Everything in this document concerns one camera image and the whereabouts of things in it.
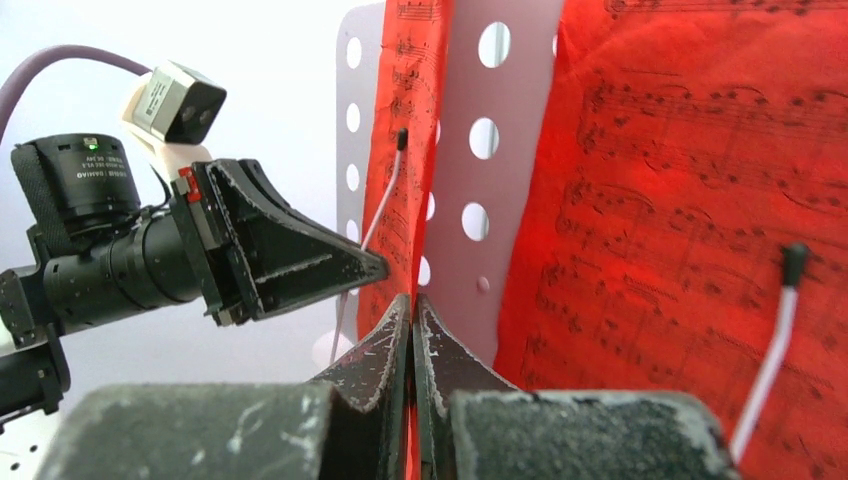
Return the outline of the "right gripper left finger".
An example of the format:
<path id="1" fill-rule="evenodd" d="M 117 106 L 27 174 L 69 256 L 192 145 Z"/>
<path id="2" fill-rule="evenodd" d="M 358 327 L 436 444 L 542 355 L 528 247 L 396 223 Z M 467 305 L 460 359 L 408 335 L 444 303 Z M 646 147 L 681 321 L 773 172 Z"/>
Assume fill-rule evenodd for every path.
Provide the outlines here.
<path id="1" fill-rule="evenodd" d="M 40 479 L 399 479 L 410 301 L 298 384 L 118 385 L 66 418 Z"/>

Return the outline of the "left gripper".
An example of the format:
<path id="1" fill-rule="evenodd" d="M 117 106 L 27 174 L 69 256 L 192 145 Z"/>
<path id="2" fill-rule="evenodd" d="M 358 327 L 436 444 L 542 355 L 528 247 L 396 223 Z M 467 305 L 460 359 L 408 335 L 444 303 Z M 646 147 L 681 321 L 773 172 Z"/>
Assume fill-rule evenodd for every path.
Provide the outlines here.
<path id="1" fill-rule="evenodd" d="M 205 314 L 221 327 L 289 313 L 389 276 L 382 256 L 291 207 L 256 160 L 187 164 L 171 186 Z"/>

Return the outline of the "red sheet music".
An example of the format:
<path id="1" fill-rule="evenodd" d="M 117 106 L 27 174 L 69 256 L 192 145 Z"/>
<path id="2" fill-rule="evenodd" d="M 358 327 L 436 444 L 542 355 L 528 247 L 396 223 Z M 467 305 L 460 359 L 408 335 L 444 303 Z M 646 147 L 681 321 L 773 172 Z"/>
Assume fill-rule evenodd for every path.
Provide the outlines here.
<path id="1" fill-rule="evenodd" d="M 527 389 L 669 389 L 731 430 L 810 249 L 749 479 L 847 475 L 847 5 L 568 1 L 498 320 Z"/>
<path id="2" fill-rule="evenodd" d="M 436 162 L 454 2 L 389 1 L 380 42 L 365 178 L 368 246 L 389 277 L 360 289 L 357 333 L 368 334 L 398 294 L 415 294 Z"/>

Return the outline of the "silver music stand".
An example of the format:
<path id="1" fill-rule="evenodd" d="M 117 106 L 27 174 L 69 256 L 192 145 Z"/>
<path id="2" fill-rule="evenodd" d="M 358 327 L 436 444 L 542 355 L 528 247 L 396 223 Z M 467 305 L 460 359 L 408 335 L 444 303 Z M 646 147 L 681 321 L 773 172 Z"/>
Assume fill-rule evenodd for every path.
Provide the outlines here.
<path id="1" fill-rule="evenodd" d="M 414 327 L 416 300 L 425 295 L 444 326 L 483 364 L 524 391 L 628 390 L 687 394 L 716 418 L 739 475 L 747 446 L 791 345 L 799 289 L 809 247 L 782 248 L 781 289 L 775 325 L 735 426 L 700 398 L 669 389 L 527 389 L 495 368 L 498 320 L 515 241 L 535 167 L 558 52 L 558 28 L 568 1 L 452 1 L 445 87 L 438 125 L 436 162 L 426 214 L 419 287 L 407 322 Z M 383 12 L 370 31 L 378 34 L 365 52 L 379 63 Z M 356 231 L 363 234 L 365 178 L 371 136 L 356 140 L 360 201 Z"/>

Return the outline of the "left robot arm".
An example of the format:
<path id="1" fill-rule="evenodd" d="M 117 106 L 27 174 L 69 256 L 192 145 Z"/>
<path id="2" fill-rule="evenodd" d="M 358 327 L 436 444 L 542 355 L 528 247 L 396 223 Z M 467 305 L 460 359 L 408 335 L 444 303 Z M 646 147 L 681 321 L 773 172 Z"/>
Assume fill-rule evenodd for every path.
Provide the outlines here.
<path id="1" fill-rule="evenodd" d="M 54 413 L 64 335 L 202 299 L 220 326 L 384 280 L 386 260 L 293 209 L 252 159 L 193 162 L 142 206 L 121 142 L 63 134 L 16 146 L 35 262 L 1 275 L 1 420 Z"/>

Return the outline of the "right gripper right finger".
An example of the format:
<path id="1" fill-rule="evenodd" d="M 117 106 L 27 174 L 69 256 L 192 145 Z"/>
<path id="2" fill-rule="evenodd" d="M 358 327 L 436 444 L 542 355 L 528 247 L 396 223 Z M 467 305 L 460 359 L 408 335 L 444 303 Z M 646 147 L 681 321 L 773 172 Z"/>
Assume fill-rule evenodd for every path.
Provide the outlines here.
<path id="1" fill-rule="evenodd" d="M 483 364 L 425 295 L 412 333 L 428 479 L 735 479 L 709 409 L 667 391 L 524 391 Z"/>

